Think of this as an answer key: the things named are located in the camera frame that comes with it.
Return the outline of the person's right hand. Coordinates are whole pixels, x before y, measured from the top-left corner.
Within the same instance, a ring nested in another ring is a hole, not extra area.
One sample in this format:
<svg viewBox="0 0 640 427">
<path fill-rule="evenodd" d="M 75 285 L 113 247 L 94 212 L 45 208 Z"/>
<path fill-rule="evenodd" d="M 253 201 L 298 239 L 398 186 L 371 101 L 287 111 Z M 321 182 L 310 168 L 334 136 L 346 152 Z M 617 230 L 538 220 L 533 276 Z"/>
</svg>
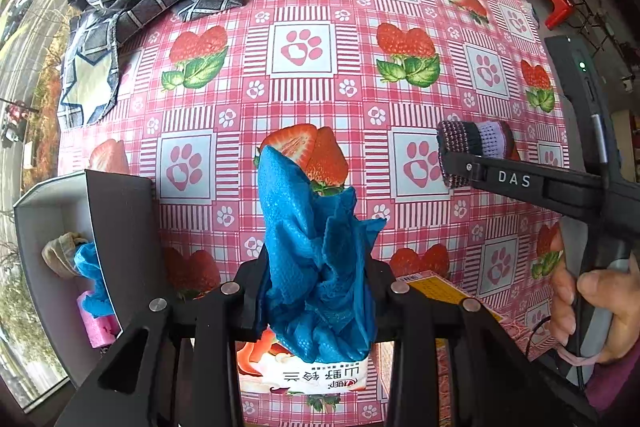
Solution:
<svg viewBox="0 0 640 427">
<path fill-rule="evenodd" d="M 566 259 L 574 249 L 583 251 L 586 248 L 588 229 L 579 222 L 562 221 L 558 235 L 562 239 L 564 256 L 551 277 L 553 299 L 549 332 L 561 345 L 561 357 L 577 367 L 612 363 L 626 357 L 639 340 L 637 257 L 629 257 L 624 271 L 597 269 L 573 277 L 567 270 Z M 576 315 L 578 301 L 608 312 L 611 319 L 600 348 L 589 351 L 588 355 L 567 350 L 570 338 L 577 336 L 582 325 Z"/>
</svg>

